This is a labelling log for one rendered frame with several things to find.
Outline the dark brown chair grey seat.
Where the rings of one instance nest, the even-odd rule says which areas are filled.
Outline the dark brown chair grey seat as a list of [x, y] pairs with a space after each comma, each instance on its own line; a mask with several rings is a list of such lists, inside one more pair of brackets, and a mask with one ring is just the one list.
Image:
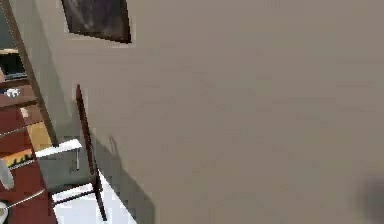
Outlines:
[[83, 142], [75, 138], [58, 147], [38, 151], [37, 161], [50, 196], [87, 184], [92, 185], [91, 190], [53, 201], [52, 206], [94, 194], [102, 220], [106, 221], [107, 215], [101, 197], [102, 184], [80, 85], [76, 86], [76, 104]]

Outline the yellow flat cushion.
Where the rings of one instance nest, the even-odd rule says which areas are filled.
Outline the yellow flat cushion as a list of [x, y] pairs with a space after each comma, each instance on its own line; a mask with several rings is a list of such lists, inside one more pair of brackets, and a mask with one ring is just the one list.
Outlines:
[[41, 151], [52, 146], [50, 136], [43, 122], [29, 125], [27, 131], [35, 151]]

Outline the brown wooden shelf unit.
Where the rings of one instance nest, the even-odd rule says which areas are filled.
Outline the brown wooden shelf unit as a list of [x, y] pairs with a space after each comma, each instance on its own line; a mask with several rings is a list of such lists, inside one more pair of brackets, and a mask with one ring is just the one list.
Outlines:
[[0, 122], [30, 125], [42, 121], [37, 98], [26, 78], [0, 81]]

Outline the black television set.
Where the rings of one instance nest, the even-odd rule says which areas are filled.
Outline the black television set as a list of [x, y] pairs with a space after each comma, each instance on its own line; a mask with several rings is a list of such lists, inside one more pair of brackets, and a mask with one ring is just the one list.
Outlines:
[[18, 53], [0, 54], [0, 70], [6, 80], [26, 77], [23, 62]]

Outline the pale grey oval dish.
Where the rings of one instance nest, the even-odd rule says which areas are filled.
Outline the pale grey oval dish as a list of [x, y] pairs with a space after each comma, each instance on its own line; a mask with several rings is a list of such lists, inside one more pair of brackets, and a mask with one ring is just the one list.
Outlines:
[[14, 187], [14, 178], [6, 162], [0, 159], [0, 182], [5, 189], [10, 190]]

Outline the dark framed wall picture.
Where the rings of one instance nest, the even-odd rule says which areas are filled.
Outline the dark framed wall picture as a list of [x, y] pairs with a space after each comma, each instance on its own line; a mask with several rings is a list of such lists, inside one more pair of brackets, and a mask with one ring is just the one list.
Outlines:
[[126, 0], [61, 0], [70, 33], [132, 42]]

